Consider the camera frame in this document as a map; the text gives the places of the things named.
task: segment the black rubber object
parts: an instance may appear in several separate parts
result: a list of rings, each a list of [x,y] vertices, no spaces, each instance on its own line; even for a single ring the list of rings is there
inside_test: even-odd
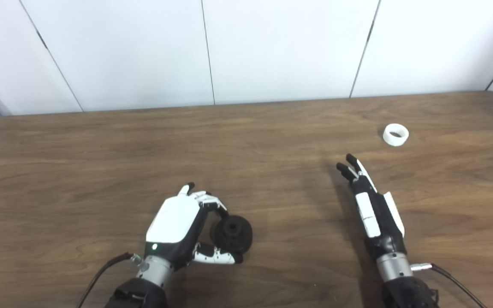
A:
[[[214,228],[213,239],[222,250],[244,254],[252,245],[252,226],[241,216],[227,216]]]

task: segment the cable connector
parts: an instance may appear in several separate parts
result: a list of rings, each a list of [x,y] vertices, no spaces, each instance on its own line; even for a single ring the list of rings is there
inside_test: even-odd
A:
[[[131,257],[131,262],[139,267],[142,264],[142,257],[137,254],[133,254]]]
[[[413,272],[430,270],[432,268],[433,268],[433,265],[431,263],[414,263],[414,264],[410,265],[410,269]]]

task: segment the cable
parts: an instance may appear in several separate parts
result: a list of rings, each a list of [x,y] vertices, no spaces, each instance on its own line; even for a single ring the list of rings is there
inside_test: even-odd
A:
[[[88,296],[88,294],[92,290],[92,287],[94,287],[94,284],[96,283],[98,278],[100,278],[102,273],[104,273],[104,271],[106,271],[106,269],[109,269],[112,265],[115,265],[121,261],[129,260],[134,256],[135,255],[131,254],[131,253],[124,253],[122,255],[118,255],[117,257],[111,259],[106,264],[104,264],[104,266],[98,271],[98,273],[96,273],[96,275],[94,275],[94,277],[90,281],[88,287],[86,287],[86,290],[85,290],[85,292],[83,292],[79,302],[77,303],[76,308],[81,308],[81,306],[83,306],[83,302],[85,302],[86,296]]]
[[[436,271],[437,273],[443,275],[444,277],[452,280],[452,282],[454,282],[458,287],[460,287],[460,289],[462,289],[465,293],[467,293],[467,295],[472,300],[474,300],[477,303],[477,305],[479,305],[479,307],[487,308],[487,306],[485,306],[485,304],[483,304],[483,302],[481,302],[481,300],[479,300],[473,293],[471,293],[471,291],[469,291],[463,284],[461,284],[456,278],[454,278],[452,276],[452,274],[448,273],[447,271],[445,271],[441,267],[437,267],[437,265],[435,265],[434,263],[431,263],[431,269],[433,271]]]

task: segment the white plastic ring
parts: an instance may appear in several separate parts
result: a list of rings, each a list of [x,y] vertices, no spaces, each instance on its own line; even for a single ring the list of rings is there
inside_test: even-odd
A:
[[[409,133],[403,125],[393,123],[383,131],[383,140],[392,146],[401,146],[408,139]]]

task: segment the wood grain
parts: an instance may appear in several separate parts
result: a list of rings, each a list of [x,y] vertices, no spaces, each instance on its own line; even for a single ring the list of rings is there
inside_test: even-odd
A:
[[[395,122],[410,130],[399,148],[380,137]],[[335,170],[348,152],[392,191],[409,260],[444,267],[493,308],[491,92],[0,117],[0,307],[73,307],[109,258],[142,251],[163,200],[195,181],[255,239],[242,265],[178,271],[172,307],[381,308]],[[108,270],[85,307],[134,274]],[[442,307],[475,307],[444,277],[420,276]]]

